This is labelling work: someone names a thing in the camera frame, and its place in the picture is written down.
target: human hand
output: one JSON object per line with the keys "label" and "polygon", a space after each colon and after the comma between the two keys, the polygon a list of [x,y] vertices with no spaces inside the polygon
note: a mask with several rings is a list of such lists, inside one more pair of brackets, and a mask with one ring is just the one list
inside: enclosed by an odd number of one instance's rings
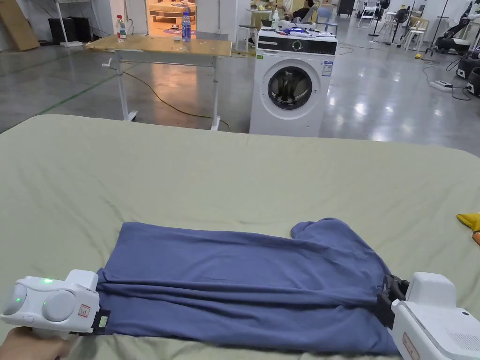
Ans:
{"label": "human hand", "polygon": [[41,339],[29,327],[16,327],[0,346],[0,360],[55,360],[67,357],[70,348],[67,340]]}

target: bed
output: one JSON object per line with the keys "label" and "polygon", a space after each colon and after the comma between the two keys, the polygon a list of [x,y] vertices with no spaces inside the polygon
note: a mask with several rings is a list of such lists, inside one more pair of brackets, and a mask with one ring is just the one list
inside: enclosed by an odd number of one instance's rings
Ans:
{"label": "bed", "polygon": [[191,2],[188,5],[183,5],[180,2],[159,2],[157,4],[149,4],[148,9],[154,20],[173,19],[177,24],[181,24],[184,11],[189,12],[190,21],[195,20],[197,6]]}
{"label": "bed", "polygon": [[[0,153],[2,289],[96,271],[125,221],[288,237],[332,216],[394,274],[447,276],[480,319],[480,247],[455,218],[480,206],[480,159],[466,152],[42,115],[0,134]],[[345,359],[129,336],[82,338],[70,358]]]}

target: black cabinet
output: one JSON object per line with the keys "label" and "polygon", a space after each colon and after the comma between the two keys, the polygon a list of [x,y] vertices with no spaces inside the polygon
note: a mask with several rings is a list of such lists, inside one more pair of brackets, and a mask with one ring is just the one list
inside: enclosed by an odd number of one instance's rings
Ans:
{"label": "black cabinet", "polygon": [[355,6],[355,0],[339,0],[336,13],[338,15],[346,14],[350,16],[353,13],[354,6]]}

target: control panel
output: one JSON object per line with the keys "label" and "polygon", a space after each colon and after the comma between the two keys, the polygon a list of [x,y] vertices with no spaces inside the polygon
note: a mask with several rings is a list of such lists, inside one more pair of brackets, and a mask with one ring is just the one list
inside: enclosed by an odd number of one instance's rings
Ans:
{"label": "control panel", "polygon": [[303,52],[309,54],[335,55],[336,42],[334,41],[315,41],[307,39],[290,39],[280,37],[260,36],[258,38],[258,48],[277,51]]}

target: doorway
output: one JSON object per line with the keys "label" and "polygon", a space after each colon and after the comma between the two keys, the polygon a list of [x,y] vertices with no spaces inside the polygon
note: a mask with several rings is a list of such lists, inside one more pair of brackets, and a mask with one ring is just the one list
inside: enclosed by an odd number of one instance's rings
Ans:
{"label": "doorway", "polygon": [[192,38],[196,35],[196,0],[146,0],[148,33],[152,36],[181,36],[181,21],[188,12],[192,23]]}

